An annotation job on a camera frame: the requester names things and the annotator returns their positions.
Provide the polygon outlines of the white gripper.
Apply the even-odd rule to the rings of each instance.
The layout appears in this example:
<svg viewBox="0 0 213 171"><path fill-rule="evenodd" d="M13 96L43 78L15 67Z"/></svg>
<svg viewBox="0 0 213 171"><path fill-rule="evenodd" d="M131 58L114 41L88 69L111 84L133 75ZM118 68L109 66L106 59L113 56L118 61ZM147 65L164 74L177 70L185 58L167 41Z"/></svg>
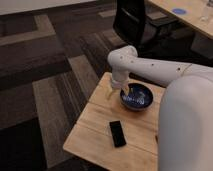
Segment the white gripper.
<svg viewBox="0 0 213 171"><path fill-rule="evenodd" d="M128 78L122 75L112 75L111 79L111 87L108 90L107 99L110 99L111 96L115 93L115 89L122 89L125 95L128 95L130 92L130 88L128 86Z"/></svg>

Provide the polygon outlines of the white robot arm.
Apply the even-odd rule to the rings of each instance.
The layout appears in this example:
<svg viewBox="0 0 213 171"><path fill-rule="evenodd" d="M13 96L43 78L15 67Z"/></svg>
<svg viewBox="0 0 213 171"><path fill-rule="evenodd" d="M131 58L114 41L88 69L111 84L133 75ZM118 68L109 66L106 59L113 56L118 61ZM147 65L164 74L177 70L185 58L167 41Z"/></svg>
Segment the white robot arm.
<svg viewBox="0 0 213 171"><path fill-rule="evenodd" d="M158 171L213 171L213 67L147 59L133 46L108 54L111 86L131 73L165 88L158 118Z"/></svg>

